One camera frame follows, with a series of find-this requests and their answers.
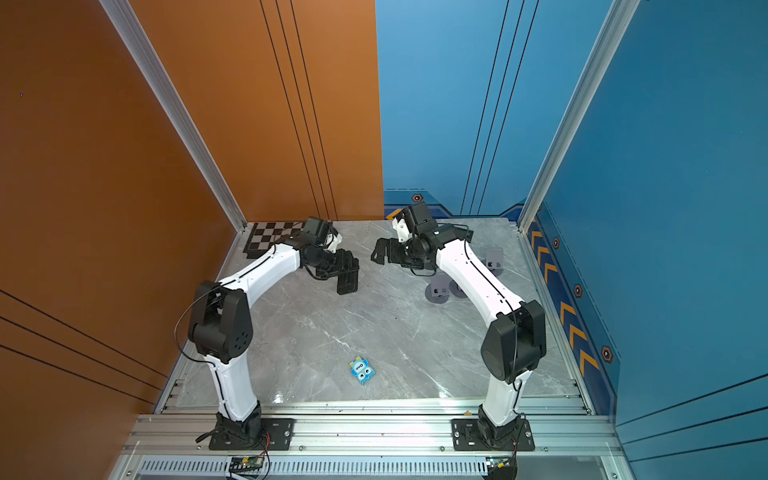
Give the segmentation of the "black white chessboard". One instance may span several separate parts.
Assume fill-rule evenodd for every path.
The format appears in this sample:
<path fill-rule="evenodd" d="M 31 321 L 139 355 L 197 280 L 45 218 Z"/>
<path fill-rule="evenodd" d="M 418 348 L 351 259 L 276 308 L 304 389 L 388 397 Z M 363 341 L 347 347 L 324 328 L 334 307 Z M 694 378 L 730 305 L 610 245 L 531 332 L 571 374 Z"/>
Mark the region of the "black white chessboard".
<path fill-rule="evenodd" d="M 306 251 L 316 253 L 325 250 L 325 240 L 331 232 L 338 232 L 332 222 L 315 217 L 304 221 L 255 223 L 243 252 L 253 260 L 265 254 L 275 257 L 292 254 L 301 264 Z"/>

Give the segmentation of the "aluminium corner post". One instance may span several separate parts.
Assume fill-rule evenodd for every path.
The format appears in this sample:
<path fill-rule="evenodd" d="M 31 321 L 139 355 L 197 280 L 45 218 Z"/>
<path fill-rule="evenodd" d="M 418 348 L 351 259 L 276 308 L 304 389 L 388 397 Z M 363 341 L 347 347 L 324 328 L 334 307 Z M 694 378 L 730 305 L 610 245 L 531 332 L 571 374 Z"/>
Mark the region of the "aluminium corner post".
<path fill-rule="evenodd" d="M 243 232 L 246 217 L 130 2 L 101 0 L 100 4 L 230 223 Z"/>
<path fill-rule="evenodd" d="M 529 231 L 639 4 L 612 2 L 523 206 L 521 233 Z"/>

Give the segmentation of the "aluminium front rail frame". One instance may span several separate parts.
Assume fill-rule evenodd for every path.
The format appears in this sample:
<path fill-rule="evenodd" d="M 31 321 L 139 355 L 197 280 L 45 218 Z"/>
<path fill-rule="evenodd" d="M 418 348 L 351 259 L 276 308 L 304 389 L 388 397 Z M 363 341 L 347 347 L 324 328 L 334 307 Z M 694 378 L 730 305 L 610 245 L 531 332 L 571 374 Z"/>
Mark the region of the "aluminium front rail frame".
<path fill-rule="evenodd" d="M 229 459 L 266 456 L 262 479 L 483 478 L 489 458 L 517 459 L 518 479 L 629 479 L 632 471 L 609 418 L 579 400 L 532 397 L 522 404 L 533 452 L 456 451 L 450 422 L 477 418 L 474 399 L 267 404 L 262 418 L 294 418 L 288 451 L 211 451 L 197 442 L 213 429 L 209 408 L 143 415 L 115 479 L 228 479 Z"/>

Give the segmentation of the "left green circuit board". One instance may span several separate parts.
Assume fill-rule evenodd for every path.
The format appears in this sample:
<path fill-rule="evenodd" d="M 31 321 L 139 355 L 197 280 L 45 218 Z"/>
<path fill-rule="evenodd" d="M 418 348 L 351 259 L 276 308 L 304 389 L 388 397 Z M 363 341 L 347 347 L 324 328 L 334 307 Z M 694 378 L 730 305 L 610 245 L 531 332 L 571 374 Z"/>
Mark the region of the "left green circuit board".
<path fill-rule="evenodd" d="M 268 473 L 266 456 L 234 456 L 229 459 L 228 479 L 262 479 Z"/>

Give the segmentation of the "left aluminium corner post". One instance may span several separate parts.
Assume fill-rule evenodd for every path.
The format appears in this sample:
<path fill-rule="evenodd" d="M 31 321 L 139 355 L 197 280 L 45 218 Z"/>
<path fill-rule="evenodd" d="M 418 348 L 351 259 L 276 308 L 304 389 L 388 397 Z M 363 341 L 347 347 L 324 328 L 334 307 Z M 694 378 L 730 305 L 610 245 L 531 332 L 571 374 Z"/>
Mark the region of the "left aluminium corner post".
<path fill-rule="evenodd" d="M 243 232 L 246 217 L 130 2 L 101 0 L 100 4 L 230 223 Z"/>

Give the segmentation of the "right circuit board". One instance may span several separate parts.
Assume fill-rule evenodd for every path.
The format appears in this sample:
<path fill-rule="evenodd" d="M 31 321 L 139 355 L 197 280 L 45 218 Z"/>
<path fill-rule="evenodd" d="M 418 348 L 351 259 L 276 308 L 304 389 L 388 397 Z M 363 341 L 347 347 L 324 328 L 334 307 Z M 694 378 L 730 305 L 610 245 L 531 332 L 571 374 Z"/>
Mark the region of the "right circuit board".
<path fill-rule="evenodd" d="M 487 480 L 516 480 L 518 463 L 516 458 L 489 458 L 487 461 Z"/>

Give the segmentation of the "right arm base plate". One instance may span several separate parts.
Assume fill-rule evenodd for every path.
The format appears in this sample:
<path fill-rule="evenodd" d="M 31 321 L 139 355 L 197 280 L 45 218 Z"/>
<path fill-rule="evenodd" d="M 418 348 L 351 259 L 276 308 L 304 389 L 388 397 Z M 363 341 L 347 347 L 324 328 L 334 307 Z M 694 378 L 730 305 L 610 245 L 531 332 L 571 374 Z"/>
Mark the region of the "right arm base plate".
<path fill-rule="evenodd" d="M 536 449 L 527 419 L 495 426 L 483 419 L 464 416 L 452 419 L 450 425 L 456 451 L 533 452 Z"/>

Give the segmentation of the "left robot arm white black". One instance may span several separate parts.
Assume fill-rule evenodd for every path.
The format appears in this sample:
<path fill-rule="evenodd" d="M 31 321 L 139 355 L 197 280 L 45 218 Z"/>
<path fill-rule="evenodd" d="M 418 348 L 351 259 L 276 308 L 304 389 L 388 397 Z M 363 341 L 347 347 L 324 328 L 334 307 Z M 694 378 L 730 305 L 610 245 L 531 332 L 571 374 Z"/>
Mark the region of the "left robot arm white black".
<path fill-rule="evenodd" d="M 311 217 L 304 227 L 240 271 L 217 282 L 203 281 L 184 311 L 188 339 L 211 372 L 218 398 L 215 427 L 196 441 L 216 450 L 268 447 L 261 404 L 250 379 L 247 353 L 254 330 L 251 308 L 285 276 L 305 269 L 318 281 L 337 280 L 336 291 L 358 290 L 359 260 L 339 247 L 342 236 L 328 220 Z"/>

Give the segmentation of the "black folding phone stand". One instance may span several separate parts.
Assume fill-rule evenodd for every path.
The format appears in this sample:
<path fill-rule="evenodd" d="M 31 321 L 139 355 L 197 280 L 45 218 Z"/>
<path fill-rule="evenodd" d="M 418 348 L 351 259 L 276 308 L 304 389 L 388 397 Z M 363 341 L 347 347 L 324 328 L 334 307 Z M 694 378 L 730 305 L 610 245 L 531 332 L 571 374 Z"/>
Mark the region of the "black folding phone stand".
<path fill-rule="evenodd" d="M 464 224 L 452 224 L 453 232 L 455 234 L 455 237 L 459 240 L 471 242 L 474 231 L 471 230 L 467 225 Z"/>

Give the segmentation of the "right aluminium corner post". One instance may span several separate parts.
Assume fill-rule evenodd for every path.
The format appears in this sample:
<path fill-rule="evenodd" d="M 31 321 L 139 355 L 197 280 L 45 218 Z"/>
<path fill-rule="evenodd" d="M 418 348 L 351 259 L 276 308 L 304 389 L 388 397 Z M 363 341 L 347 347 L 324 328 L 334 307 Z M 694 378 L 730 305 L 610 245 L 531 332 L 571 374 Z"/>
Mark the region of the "right aluminium corner post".
<path fill-rule="evenodd" d="M 523 206 L 521 233 L 529 231 L 639 4 L 612 2 Z"/>

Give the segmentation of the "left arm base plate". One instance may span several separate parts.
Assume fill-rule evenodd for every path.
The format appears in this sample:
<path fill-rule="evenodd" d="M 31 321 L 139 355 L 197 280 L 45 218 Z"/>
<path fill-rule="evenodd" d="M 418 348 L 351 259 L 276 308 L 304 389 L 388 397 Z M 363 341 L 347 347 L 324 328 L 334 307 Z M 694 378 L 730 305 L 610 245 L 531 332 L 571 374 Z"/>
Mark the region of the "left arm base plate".
<path fill-rule="evenodd" d="M 294 427 L 294 418 L 261 418 L 259 430 L 246 433 L 242 427 L 225 427 L 218 421 L 208 436 L 208 448 L 211 451 L 288 451 Z"/>

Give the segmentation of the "grey round stand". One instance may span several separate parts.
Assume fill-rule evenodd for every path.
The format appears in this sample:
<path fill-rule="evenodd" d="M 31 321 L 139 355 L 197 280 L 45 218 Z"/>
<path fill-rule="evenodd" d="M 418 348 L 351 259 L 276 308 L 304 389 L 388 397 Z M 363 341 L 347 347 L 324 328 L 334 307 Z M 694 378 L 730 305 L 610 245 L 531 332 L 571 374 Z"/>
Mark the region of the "grey round stand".
<path fill-rule="evenodd" d="M 496 277 L 504 272 L 504 251 L 501 247 L 486 249 L 483 264 Z"/>
<path fill-rule="evenodd" d="M 432 277 L 425 289 L 425 298 L 434 304 L 444 304 L 451 297 L 451 279 L 449 277 Z"/>
<path fill-rule="evenodd" d="M 450 281 L 449 289 L 450 289 L 451 294 L 456 296 L 457 298 L 459 298 L 459 299 L 466 299 L 467 298 L 466 292 L 459 286 L 459 284 L 456 281 L 454 281 L 454 280 Z"/>

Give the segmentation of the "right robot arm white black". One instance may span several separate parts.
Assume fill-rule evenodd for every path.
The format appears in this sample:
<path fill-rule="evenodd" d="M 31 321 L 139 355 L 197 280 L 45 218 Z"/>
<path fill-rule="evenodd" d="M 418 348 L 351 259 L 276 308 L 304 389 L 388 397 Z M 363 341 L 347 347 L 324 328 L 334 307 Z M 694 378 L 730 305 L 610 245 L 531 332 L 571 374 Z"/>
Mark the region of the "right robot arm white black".
<path fill-rule="evenodd" d="M 480 354 L 490 380 L 478 409 L 479 437 L 491 450 L 520 450 L 526 418 L 518 405 L 547 353 L 543 307 L 524 301 L 491 272 L 470 246 L 468 227 L 437 222 L 425 203 L 405 207 L 391 223 L 397 236 L 379 239 L 371 260 L 440 271 L 464 292 L 486 324 Z"/>

